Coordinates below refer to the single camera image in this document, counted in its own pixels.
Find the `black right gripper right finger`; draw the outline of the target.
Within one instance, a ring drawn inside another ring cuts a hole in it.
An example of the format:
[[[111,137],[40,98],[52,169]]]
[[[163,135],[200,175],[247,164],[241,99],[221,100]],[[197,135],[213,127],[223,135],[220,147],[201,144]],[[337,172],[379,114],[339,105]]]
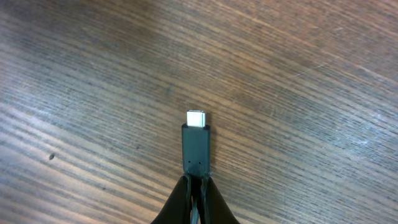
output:
[[[239,224],[211,177],[201,180],[198,211],[202,224]]]

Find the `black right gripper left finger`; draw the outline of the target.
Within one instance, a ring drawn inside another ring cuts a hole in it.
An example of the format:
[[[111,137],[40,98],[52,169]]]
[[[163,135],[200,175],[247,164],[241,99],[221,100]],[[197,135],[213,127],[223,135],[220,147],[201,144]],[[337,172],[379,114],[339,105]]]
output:
[[[183,175],[152,224],[189,224],[192,209],[190,178]]]

